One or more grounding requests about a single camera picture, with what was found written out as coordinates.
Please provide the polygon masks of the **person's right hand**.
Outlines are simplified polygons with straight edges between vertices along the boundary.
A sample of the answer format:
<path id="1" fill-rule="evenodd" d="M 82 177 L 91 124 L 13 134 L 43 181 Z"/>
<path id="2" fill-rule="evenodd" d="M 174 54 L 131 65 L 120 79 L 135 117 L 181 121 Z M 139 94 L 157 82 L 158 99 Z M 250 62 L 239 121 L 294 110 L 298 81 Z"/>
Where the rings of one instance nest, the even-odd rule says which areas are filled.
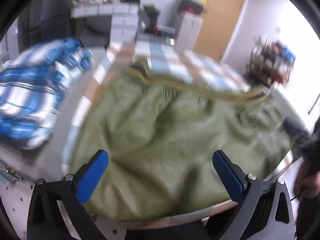
<path id="1" fill-rule="evenodd" d="M 298 200 L 312 199 L 319 194 L 319 171 L 313 170 L 306 161 L 300 165 L 293 192 Z"/>

